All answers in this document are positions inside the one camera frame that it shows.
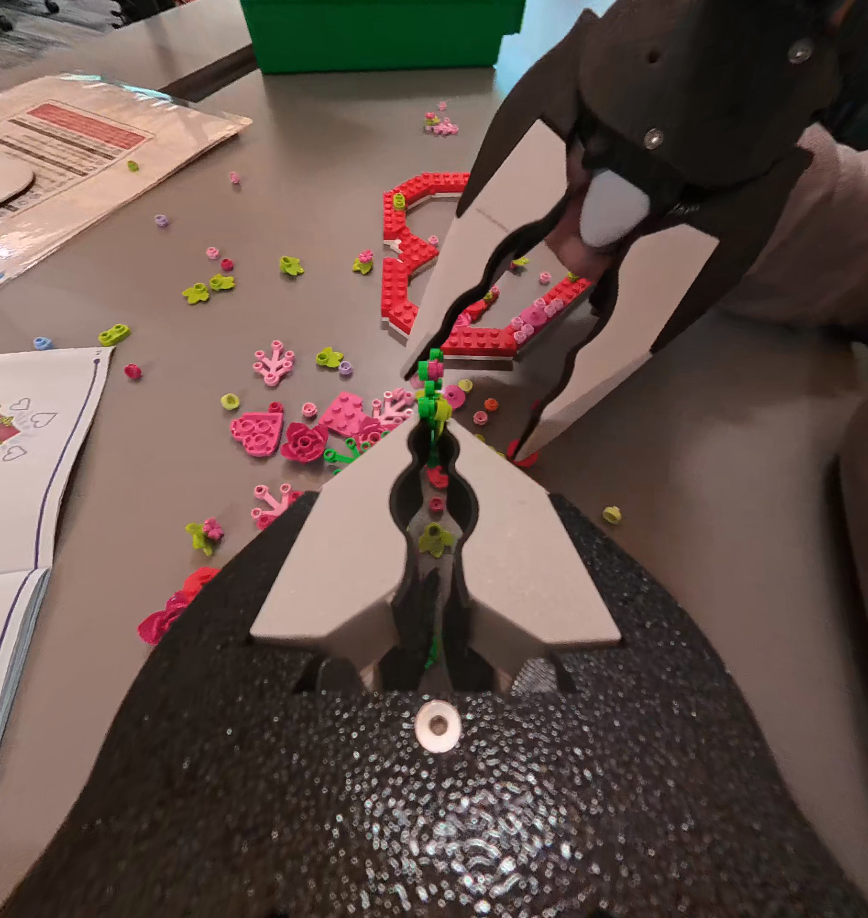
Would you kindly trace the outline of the person's right hand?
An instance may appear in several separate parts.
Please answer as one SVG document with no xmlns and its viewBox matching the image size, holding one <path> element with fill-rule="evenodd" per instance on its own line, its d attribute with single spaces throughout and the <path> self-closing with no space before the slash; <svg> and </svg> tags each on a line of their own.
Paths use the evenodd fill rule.
<svg viewBox="0 0 868 918">
<path fill-rule="evenodd" d="M 544 242 L 570 273 L 595 283 L 615 263 L 615 255 L 594 249 L 583 241 L 580 218 L 584 197 L 580 194 L 569 202 Z"/>
</svg>

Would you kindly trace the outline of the clear bag with printed sheet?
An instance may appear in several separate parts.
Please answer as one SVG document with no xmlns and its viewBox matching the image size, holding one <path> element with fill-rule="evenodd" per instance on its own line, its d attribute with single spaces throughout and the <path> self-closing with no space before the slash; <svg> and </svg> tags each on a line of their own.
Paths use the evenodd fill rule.
<svg viewBox="0 0 868 918">
<path fill-rule="evenodd" d="M 33 173 L 0 204 L 0 286 L 250 123 L 99 75 L 0 92 L 0 155 Z"/>
</svg>

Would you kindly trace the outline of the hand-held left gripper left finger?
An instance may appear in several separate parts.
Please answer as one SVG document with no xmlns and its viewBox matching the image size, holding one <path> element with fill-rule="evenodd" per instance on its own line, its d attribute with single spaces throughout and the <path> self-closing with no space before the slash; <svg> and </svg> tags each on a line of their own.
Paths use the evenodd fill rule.
<svg viewBox="0 0 868 918">
<path fill-rule="evenodd" d="M 330 479 L 293 539 L 256 618 L 253 640 L 379 670 L 387 690 L 416 690 L 433 631 L 408 527 L 420 509 L 428 426 L 405 421 Z"/>
</svg>

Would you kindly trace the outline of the magenta rose brick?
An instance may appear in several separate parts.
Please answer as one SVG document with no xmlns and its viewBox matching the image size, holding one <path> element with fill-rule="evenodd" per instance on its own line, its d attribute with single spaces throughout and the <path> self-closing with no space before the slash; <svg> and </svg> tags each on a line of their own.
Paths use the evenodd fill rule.
<svg viewBox="0 0 868 918">
<path fill-rule="evenodd" d="M 287 428 L 286 435 L 287 438 L 279 449 L 283 458 L 303 465 L 324 458 L 329 436 L 324 424 L 309 427 L 302 422 L 292 422 Z"/>
<path fill-rule="evenodd" d="M 176 591 L 165 603 L 164 609 L 151 613 L 137 626 L 137 634 L 143 643 L 158 645 L 175 621 L 184 614 L 189 604 L 185 591 Z"/>
</svg>

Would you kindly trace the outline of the scattered small loose bricks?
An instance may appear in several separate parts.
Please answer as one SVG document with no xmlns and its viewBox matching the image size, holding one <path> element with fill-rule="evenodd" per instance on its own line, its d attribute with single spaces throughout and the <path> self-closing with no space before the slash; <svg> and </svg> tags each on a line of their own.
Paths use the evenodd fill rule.
<svg viewBox="0 0 868 918">
<path fill-rule="evenodd" d="M 61 556 L 83 581 L 118 591 L 121 584 L 164 579 L 178 562 L 194 565 L 219 550 L 225 557 L 256 534 L 250 511 L 254 488 L 273 495 L 290 483 L 319 488 L 332 475 L 324 460 L 299 464 L 279 452 L 290 423 L 309 427 L 346 391 L 372 402 L 396 388 L 421 389 L 396 380 L 379 350 L 358 347 L 355 329 L 368 325 L 372 282 L 344 278 L 345 261 L 307 259 L 305 267 L 283 256 L 270 289 L 256 291 L 247 272 L 233 276 L 233 260 L 208 251 L 211 277 L 197 278 L 176 296 L 144 300 L 140 315 L 117 322 L 106 317 L 101 340 L 82 348 L 112 347 L 106 384 L 74 465 L 57 519 L 84 529 L 66 531 Z M 255 351 L 280 339 L 295 353 L 292 371 L 268 389 L 253 373 Z M 36 350 L 51 345 L 35 340 Z M 233 440 L 230 423 L 247 412 L 283 410 L 277 452 L 253 458 Z"/>
</svg>

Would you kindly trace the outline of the bare green brick stem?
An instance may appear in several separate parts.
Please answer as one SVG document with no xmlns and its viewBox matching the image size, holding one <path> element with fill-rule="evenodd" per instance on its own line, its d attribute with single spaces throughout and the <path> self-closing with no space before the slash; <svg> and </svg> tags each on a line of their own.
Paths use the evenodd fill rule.
<svg viewBox="0 0 868 918">
<path fill-rule="evenodd" d="M 360 456 L 368 452 L 373 445 L 374 442 L 370 440 L 359 441 L 355 438 L 348 438 L 344 443 L 345 453 L 328 446 L 323 453 L 323 460 L 326 465 L 332 468 L 332 474 L 336 476 L 344 468 L 352 465 Z"/>
</svg>

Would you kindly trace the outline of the green plastic bin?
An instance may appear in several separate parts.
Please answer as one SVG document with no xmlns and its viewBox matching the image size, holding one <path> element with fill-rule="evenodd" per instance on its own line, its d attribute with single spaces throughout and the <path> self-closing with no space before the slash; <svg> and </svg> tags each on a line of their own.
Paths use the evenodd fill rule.
<svg viewBox="0 0 868 918">
<path fill-rule="evenodd" d="M 478 68 L 519 32 L 524 1 L 242 1 L 265 75 Z"/>
</svg>

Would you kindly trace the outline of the red heart brick frame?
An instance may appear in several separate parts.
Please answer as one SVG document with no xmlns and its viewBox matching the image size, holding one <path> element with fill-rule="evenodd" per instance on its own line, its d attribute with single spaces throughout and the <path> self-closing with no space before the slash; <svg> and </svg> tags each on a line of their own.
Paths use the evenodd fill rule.
<svg viewBox="0 0 868 918">
<path fill-rule="evenodd" d="M 415 235 L 407 224 L 407 214 L 429 198 L 459 197 L 469 177 L 469 173 L 426 172 L 383 195 L 383 243 L 395 255 L 382 261 L 382 324 L 404 337 L 411 332 L 418 313 L 409 297 L 409 282 L 421 270 L 432 267 L 439 257 L 439 245 Z M 455 360 L 513 360 L 524 345 L 584 300 L 590 287 L 586 279 L 568 273 L 505 327 L 488 328 L 479 320 L 497 301 L 499 288 L 493 285 L 482 299 L 464 309 L 442 351 L 446 358 Z"/>
</svg>

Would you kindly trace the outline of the light pink branch brick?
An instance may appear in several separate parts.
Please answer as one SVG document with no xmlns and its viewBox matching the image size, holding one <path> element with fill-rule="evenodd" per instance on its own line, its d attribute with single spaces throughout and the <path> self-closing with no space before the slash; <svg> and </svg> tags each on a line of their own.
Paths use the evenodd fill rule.
<svg viewBox="0 0 868 918">
<path fill-rule="evenodd" d="M 273 495 L 266 485 L 256 486 L 253 494 L 258 505 L 250 511 L 250 516 L 256 523 L 256 527 L 263 531 L 288 511 L 303 496 L 304 492 L 293 489 L 290 483 L 283 483 L 279 486 L 277 495 Z"/>
<path fill-rule="evenodd" d="M 415 413 L 416 392 L 403 387 L 385 391 L 381 398 L 372 402 L 372 418 L 380 422 L 384 430 L 394 430 Z"/>
<path fill-rule="evenodd" d="M 292 371 L 295 362 L 294 351 L 287 349 L 280 339 L 272 340 L 268 351 L 255 351 L 254 357 L 253 373 L 262 379 L 268 389 L 277 388 Z"/>
</svg>

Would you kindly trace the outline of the green vine brick stem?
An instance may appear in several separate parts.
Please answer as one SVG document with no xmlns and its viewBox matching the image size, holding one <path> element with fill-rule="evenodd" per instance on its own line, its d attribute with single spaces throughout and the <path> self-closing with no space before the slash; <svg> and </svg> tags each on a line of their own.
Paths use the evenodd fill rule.
<svg viewBox="0 0 868 918">
<path fill-rule="evenodd" d="M 452 407 L 443 390 L 444 354 L 439 348 L 432 348 L 428 360 L 417 362 L 417 376 L 422 388 L 417 391 L 417 412 L 428 427 L 427 466 L 440 466 L 439 441 L 452 417 Z"/>
</svg>

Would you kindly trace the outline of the open instruction booklet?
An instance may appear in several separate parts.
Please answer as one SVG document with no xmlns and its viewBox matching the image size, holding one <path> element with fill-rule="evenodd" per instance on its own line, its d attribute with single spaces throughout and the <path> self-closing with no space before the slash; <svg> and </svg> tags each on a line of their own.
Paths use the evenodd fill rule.
<svg viewBox="0 0 868 918">
<path fill-rule="evenodd" d="M 0 742 L 50 578 L 62 498 L 113 352 L 0 353 Z"/>
</svg>

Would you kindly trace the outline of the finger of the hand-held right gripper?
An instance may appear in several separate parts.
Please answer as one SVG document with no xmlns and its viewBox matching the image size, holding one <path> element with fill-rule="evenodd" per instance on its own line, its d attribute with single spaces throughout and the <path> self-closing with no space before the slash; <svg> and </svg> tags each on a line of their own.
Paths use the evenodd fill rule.
<svg viewBox="0 0 868 918">
<path fill-rule="evenodd" d="M 521 436 L 517 460 L 545 448 L 650 359 L 652 345 L 717 246 L 716 237 L 692 226 L 660 230 L 632 244 L 619 267 L 608 321 L 574 354 L 560 393 Z"/>
<path fill-rule="evenodd" d="M 482 299 L 509 263 L 548 234 L 565 210 L 565 139 L 536 119 L 512 141 L 493 123 L 486 142 L 505 144 L 496 160 L 482 146 L 455 219 L 428 279 L 409 334 L 402 377 L 450 337 L 463 310 Z"/>
</svg>

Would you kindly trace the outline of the person's right forearm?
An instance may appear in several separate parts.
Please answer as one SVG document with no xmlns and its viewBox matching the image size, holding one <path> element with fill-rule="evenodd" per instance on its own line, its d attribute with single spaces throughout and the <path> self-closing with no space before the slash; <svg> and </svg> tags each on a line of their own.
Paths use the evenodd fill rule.
<svg viewBox="0 0 868 918">
<path fill-rule="evenodd" d="M 832 328 L 868 347 L 868 151 L 816 124 L 798 145 L 813 160 L 772 237 L 719 303 L 733 315 L 792 328 Z"/>
</svg>

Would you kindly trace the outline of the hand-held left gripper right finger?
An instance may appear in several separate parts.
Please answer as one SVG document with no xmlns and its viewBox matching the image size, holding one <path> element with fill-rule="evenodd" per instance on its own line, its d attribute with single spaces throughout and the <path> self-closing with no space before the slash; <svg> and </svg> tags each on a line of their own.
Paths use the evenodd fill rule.
<svg viewBox="0 0 868 918">
<path fill-rule="evenodd" d="M 461 531 L 444 608 L 453 689 L 491 691 L 532 659 L 621 643 L 545 488 L 462 426 L 444 432 L 444 469 Z"/>
</svg>

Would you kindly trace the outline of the pink heart brick plate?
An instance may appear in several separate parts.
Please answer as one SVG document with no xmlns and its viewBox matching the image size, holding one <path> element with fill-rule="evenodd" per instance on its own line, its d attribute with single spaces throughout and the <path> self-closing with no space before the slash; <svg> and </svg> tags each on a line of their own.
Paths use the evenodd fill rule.
<svg viewBox="0 0 868 918">
<path fill-rule="evenodd" d="M 283 410 L 247 412 L 230 423 L 230 433 L 244 452 L 253 458 L 269 458 L 279 447 Z"/>
<path fill-rule="evenodd" d="M 371 418 L 364 411 L 363 399 L 346 391 L 336 396 L 318 419 L 318 424 L 329 432 L 355 442 L 372 442 L 379 439 L 383 431 L 380 420 Z"/>
</svg>

